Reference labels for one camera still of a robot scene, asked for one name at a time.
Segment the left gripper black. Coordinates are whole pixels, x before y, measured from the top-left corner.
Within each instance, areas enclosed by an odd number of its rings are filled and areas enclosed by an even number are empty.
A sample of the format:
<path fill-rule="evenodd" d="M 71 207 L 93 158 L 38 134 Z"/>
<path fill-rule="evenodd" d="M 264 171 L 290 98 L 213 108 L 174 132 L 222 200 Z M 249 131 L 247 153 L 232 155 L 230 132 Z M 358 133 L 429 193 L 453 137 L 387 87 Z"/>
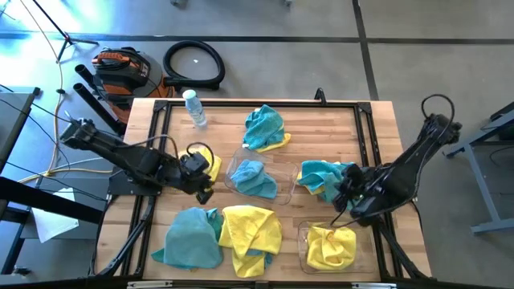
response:
<path fill-rule="evenodd" d="M 185 193 L 196 193 L 198 202 L 206 204 L 214 194 L 211 189 L 213 184 L 210 176 L 203 174 L 197 177 L 181 177 L 173 182 L 173 187 Z"/>

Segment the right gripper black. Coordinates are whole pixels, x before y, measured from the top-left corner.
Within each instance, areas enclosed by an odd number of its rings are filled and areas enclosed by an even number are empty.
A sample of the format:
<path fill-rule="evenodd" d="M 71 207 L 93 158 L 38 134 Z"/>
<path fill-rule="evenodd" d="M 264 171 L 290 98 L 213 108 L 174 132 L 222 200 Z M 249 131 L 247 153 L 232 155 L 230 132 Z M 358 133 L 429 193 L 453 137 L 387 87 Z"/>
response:
<path fill-rule="evenodd" d="M 386 196 L 384 181 L 356 182 L 351 186 L 352 190 L 344 190 L 338 193 L 332 200 L 337 212 L 351 210 L 354 219 L 367 219 L 383 214 L 386 211 Z M 354 205 L 354 197 L 361 199 Z"/>

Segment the yellow microfiber towel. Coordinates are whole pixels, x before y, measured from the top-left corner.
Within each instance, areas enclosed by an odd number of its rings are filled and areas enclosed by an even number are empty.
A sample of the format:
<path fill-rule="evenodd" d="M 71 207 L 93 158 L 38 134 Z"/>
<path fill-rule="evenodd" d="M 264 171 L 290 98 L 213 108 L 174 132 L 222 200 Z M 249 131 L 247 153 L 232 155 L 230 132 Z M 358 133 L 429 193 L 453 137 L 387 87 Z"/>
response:
<path fill-rule="evenodd" d="M 270 150 L 273 150 L 273 149 L 279 149 L 279 148 L 282 148 L 284 146 L 286 146 L 290 139 L 292 138 L 292 135 L 290 133 L 285 133 L 284 134 L 284 138 L 278 142 L 278 143 L 274 143 L 274 144 L 270 144 L 264 148 L 261 148 L 261 149 L 256 149 L 256 152 L 257 153 L 264 153 L 266 151 L 270 151 Z"/>
<path fill-rule="evenodd" d="M 300 179 L 302 178 L 302 173 L 299 172 L 297 177 L 296 177 L 296 183 L 299 184 L 300 183 Z M 303 187 L 311 194 L 311 195 L 317 195 L 317 194 L 320 194 L 320 193 L 323 193 L 324 192 L 324 187 L 321 186 L 317 189 L 310 189 L 307 185 L 303 185 Z"/>
<path fill-rule="evenodd" d="M 215 155 L 213 150 L 208 145 L 203 143 L 193 143 L 189 145 L 186 148 L 186 150 L 180 152 L 179 157 L 186 153 L 201 153 L 210 164 L 209 168 L 206 169 L 203 174 L 210 176 L 212 182 L 216 182 L 219 170 L 221 168 L 222 159 L 219 156 Z"/>
<path fill-rule="evenodd" d="M 257 206 L 228 206 L 222 210 L 224 222 L 218 244 L 231 249 L 231 260 L 239 278 L 263 275 L 266 269 L 253 267 L 245 257 L 250 249 L 280 252 L 283 234 L 276 213 Z"/>

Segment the clear bin with yellow cloths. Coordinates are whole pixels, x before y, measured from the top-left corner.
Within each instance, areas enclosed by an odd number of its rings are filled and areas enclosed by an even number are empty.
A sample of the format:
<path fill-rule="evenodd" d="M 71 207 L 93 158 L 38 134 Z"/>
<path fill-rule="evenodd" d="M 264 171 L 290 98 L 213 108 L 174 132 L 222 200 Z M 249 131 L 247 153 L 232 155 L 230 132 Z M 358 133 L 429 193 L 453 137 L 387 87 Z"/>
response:
<path fill-rule="evenodd" d="M 307 264 L 320 271 L 339 271 L 353 264 L 357 235 L 346 227 L 335 230 L 311 226 L 307 235 Z"/>

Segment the clear plastic water bottle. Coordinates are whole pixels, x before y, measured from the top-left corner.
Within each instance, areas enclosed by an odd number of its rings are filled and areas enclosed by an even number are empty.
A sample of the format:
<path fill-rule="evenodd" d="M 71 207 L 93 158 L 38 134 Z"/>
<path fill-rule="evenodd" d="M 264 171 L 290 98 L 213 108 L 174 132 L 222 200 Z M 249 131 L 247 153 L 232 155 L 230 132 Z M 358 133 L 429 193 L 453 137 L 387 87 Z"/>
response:
<path fill-rule="evenodd" d="M 182 98 L 185 100 L 186 110 L 192 118 L 194 125 L 198 128 L 205 128 L 207 126 L 206 114 L 197 96 L 197 92 L 192 89 L 186 90 L 182 93 Z"/>

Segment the dark grey cabinet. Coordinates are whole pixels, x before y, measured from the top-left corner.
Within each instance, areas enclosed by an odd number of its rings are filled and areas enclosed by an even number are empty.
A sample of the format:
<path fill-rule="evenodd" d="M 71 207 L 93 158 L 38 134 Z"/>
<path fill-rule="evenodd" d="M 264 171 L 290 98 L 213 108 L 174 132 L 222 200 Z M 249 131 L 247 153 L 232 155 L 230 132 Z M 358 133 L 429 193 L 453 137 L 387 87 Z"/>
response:
<path fill-rule="evenodd" d="M 107 197 L 108 191 L 108 179 L 107 178 L 98 178 L 98 177 L 71 177 L 71 178 L 61 178 L 57 177 L 56 181 L 51 181 L 47 178 L 39 178 L 35 183 L 34 187 L 43 190 L 44 192 L 53 193 L 60 189 L 64 189 L 65 186 L 60 184 L 59 181 L 65 183 L 66 185 L 71 185 L 72 187 L 82 190 L 86 193 L 90 193 L 96 197 L 101 199 L 105 199 Z M 83 205 L 91 206 L 98 210 L 104 210 L 104 201 L 98 201 L 93 199 L 92 197 L 87 197 L 81 193 L 74 193 L 75 200 Z M 57 235 L 57 239 L 87 239 L 93 240 L 96 238 L 96 231 L 98 225 L 96 223 L 84 222 L 82 220 L 78 221 L 79 225 L 67 232 L 64 232 L 60 235 Z M 27 218 L 27 221 L 23 227 L 22 238 L 36 238 L 38 239 L 36 223 L 34 219 L 34 215 L 30 213 L 30 216 Z"/>

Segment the black vacuum wand tube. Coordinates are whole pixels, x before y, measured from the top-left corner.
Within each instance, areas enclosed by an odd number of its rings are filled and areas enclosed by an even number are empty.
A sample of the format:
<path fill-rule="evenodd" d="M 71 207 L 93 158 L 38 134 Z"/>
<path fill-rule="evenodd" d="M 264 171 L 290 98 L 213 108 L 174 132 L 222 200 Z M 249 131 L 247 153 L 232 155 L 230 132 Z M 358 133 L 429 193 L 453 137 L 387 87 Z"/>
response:
<path fill-rule="evenodd" d="M 99 100 L 82 84 L 73 85 L 75 92 L 89 105 L 89 107 L 110 127 L 116 134 L 122 136 L 126 125 L 115 119 L 111 113 L 100 104 Z"/>
<path fill-rule="evenodd" d="M 75 72 L 88 84 L 93 90 L 93 94 L 99 98 L 104 98 L 103 89 L 100 87 L 100 78 L 97 75 L 93 75 L 88 68 L 79 64 L 75 67 Z"/>

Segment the orange black shop vacuum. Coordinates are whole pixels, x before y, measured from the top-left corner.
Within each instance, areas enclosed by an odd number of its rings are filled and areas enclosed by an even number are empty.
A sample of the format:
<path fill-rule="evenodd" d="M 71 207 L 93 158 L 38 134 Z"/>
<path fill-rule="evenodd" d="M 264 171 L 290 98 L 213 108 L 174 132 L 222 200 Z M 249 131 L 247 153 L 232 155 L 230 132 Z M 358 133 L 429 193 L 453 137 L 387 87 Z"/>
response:
<path fill-rule="evenodd" d="M 136 98 L 172 98 L 175 89 L 164 84 L 158 61 L 132 47 L 106 48 L 92 59 L 92 82 L 118 120 L 129 121 Z"/>

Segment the white paper sheet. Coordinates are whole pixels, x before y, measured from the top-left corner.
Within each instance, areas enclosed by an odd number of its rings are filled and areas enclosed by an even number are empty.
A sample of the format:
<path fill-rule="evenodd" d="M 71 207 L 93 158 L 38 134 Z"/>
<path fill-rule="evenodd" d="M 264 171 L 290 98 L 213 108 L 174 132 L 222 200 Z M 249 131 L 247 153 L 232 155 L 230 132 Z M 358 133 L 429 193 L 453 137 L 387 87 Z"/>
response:
<path fill-rule="evenodd" d="M 45 210 L 33 208 L 36 230 L 39 241 L 45 243 L 48 240 L 78 227 L 79 220 Z"/>

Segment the grey side table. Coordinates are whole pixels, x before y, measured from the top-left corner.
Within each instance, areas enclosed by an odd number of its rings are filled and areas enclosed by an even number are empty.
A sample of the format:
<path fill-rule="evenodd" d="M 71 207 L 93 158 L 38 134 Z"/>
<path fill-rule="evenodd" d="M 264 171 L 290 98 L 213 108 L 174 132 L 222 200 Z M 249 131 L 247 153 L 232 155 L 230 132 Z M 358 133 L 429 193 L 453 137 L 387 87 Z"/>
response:
<path fill-rule="evenodd" d="M 40 88 L 29 92 L 13 92 L 0 86 L 0 171 L 3 170 L 31 112 Z"/>

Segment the black tripod stand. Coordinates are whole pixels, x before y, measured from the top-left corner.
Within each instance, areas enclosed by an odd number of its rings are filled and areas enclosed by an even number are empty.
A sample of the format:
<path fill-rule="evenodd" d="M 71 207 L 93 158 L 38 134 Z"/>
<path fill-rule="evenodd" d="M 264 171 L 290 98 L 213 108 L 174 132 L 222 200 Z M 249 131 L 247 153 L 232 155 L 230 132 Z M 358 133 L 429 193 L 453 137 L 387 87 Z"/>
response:
<path fill-rule="evenodd" d="M 76 43 L 86 43 L 91 45 L 99 46 L 99 43 L 97 41 L 92 40 L 86 40 L 86 39 L 76 39 L 72 38 L 67 32 L 63 31 L 57 23 L 51 18 L 51 16 L 43 9 L 43 7 L 38 3 L 37 0 L 32 0 L 32 2 L 38 7 L 38 9 L 43 13 L 43 15 L 47 18 L 47 20 L 51 23 L 51 25 L 59 32 L 59 34 L 63 38 L 63 45 L 60 48 L 60 51 L 57 55 L 56 62 L 60 63 L 60 60 L 63 56 L 64 51 L 69 46 L 73 46 Z"/>

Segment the black aluminium table frame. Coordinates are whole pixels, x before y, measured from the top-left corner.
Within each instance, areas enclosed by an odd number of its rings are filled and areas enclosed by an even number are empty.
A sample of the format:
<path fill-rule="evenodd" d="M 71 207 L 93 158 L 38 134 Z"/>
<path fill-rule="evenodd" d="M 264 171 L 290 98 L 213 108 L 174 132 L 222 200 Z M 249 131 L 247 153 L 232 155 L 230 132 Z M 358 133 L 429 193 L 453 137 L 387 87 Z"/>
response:
<path fill-rule="evenodd" d="M 206 129 L 196 129 L 184 102 L 174 99 L 169 118 L 169 151 L 183 149 L 188 144 L 201 141 L 208 144 L 228 166 L 235 151 L 242 146 L 244 121 L 261 100 L 205 99 L 204 110 L 208 119 Z M 274 161 L 290 162 L 298 168 L 306 160 L 353 162 L 359 165 L 378 161 L 391 162 L 403 150 L 389 101 L 330 100 L 321 106 L 318 100 L 269 100 L 284 119 L 285 129 L 292 134 L 290 142 L 281 149 L 268 153 Z M 385 239 L 371 227 L 352 224 L 373 233 L 377 269 L 373 273 L 308 274 L 300 267 L 297 235 L 301 222 L 328 222 L 337 217 L 333 207 L 308 193 L 301 186 L 294 188 L 292 199 L 286 205 L 276 205 L 256 200 L 230 191 L 219 177 L 214 184 L 214 194 L 207 202 L 208 208 L 252 204 L 274 211 L 282 225 L 283 241 L 280 252 L 272 264 L 259 276 L 261 283 L 269 285 L 307 285 L 329 283 L 380 282 L 394 273 L 390 247 Z M 197 205 L 195 197 L 165 188 L 156 200 L 156 209 L 149 234 L 138 238 L 130 254 L 129 270 L 145 280 L 169 279 L 197 282 L 223 281 L 237 283 L 231 252 L 223 251 L 222 263 L 214 269 L 182 270 L 154 261 L 151 254 L 162 247 L 165 233 L 181 210 Z M 125 243 L 133 217 L 145 211 L 145 203 L 137 202 L 133 195 L 118 197 L 108 208 L 96 249 L 96 271 L 103 270 Z"/>

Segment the grey metal cart frame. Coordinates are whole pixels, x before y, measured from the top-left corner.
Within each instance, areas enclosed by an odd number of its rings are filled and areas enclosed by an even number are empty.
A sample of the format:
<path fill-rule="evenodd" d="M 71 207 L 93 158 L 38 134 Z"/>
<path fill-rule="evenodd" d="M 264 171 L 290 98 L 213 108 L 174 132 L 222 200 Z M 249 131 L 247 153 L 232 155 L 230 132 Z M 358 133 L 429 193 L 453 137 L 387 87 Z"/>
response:
<path fill-rule="evenodd" d="M 473 234 L 514 230 L 514 212 L 509 218 L 502 201 L 514 204 L 514 101 L 494 112 L 476 132 L 455 144 L 445 157 L 463 155 L 475 176 L 489 216 L 471 227 Z"/>

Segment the black desk frame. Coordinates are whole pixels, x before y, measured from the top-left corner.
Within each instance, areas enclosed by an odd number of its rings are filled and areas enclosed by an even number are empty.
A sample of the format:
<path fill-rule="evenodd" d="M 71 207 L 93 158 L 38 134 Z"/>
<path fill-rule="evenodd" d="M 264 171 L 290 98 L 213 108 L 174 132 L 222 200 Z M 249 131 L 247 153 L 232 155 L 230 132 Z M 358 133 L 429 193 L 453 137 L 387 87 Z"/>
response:
<path fill-rule="evenodd" d="M 10 275 L 14 272 L 14 265 L 25 241 L 24 238 L 21 238 L 21 233 L 30 214 L 29 210 L 9 207 L 11 202 L 95 224 L 100 223 L 103 214 L 102 210 L 91 206 L 45 193 L 39 188 L 33 188 L 11 179 L 0 177 L 0 221 L 19 224 L 9 253 L 0 270 L 0 275 Z"/>

